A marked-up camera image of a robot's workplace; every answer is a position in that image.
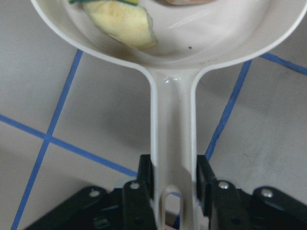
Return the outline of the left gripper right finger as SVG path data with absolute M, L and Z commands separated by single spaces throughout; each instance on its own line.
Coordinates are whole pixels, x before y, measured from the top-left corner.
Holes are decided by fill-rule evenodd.
M 197 198 L 210 230 L 241 230 L 242 206 L 235 186 L 218 180 L 204 155 L 197 156 Z

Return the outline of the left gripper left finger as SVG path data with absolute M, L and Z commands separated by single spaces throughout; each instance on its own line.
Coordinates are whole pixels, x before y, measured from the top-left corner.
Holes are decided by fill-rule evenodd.
M 151 207 L 153 167 L 150 155 L 141 155 L 137 177 L 122 189 L 124 230 L 154 230 L 155 217 Z

